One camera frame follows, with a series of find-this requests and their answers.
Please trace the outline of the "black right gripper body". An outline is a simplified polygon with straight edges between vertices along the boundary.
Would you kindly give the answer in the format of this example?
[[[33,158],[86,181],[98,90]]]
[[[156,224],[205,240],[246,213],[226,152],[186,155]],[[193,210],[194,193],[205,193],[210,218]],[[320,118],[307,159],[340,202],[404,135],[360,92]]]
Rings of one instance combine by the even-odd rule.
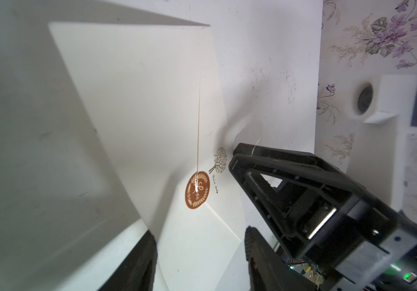
[[[295,256],[323,291],[417,291],[417,224],[364,189],[308,189],[295,205]]]

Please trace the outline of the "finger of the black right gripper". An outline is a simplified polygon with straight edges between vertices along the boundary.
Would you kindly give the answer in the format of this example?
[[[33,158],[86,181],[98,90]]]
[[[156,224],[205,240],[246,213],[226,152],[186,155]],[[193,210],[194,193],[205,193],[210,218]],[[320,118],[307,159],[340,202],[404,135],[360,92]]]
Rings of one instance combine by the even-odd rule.
[[[366,189],[318,156],[240,143],[229,171],[287,251],[309,251]]]

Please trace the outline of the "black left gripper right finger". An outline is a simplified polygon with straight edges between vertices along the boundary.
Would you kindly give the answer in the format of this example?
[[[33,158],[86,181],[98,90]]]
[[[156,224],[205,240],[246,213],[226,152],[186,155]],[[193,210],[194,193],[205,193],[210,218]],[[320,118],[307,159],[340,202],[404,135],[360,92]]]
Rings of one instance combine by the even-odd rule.
[[[317,290],[315,283],[281,260],[256,228],[246,229],[244,245],[252,291]]]

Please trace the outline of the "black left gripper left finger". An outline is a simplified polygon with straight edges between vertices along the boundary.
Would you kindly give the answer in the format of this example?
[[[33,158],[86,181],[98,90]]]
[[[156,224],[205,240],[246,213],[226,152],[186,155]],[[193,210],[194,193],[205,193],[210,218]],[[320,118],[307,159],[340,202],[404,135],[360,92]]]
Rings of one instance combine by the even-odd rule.
[[[148,230],[99,291],[152,291],[158,250]]]

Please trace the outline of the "white cream envelope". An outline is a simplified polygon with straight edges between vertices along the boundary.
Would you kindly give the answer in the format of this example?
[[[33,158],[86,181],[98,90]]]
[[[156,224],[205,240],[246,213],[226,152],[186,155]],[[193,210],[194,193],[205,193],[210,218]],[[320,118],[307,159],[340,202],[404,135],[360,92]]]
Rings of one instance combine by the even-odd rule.
[[[156,290],[246,291],[246,219],[212,29],[51,23],[100,143],[156,238]]]

